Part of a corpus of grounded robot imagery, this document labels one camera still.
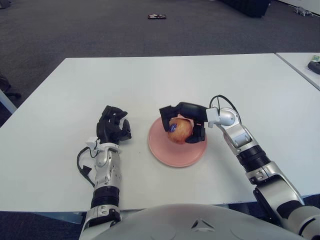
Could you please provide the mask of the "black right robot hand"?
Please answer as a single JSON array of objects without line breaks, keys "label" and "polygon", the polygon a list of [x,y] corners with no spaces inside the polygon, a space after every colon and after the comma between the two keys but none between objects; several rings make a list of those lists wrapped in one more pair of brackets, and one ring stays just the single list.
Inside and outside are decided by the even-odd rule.
[{"label": "black right robot hand", "polygon": [[176,118],[178,115],[186,119],[193,120],[192,134],[186,138],[185,142],[188,144],[195,144],[205,140],[204,123],[208,122],[207,108],[198,104],[180,102],[176,106],[166,106],[159,109],[162,125],[166,132],[170,130],[170,120]]}]

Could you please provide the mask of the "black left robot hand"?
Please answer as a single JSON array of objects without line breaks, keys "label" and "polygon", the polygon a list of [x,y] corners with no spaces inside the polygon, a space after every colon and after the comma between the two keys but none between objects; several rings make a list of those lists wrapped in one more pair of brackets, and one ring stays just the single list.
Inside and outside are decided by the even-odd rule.
[{"label": "black left robot hand", "polygon": [[127,119],[121,120],[127,116],[127,112],[118,107],[107,105],[103,110],[101,117],[96,125],[96,136],[100,144],[112,143],[119,145],[120,142],[132,138],[130,123]]}]

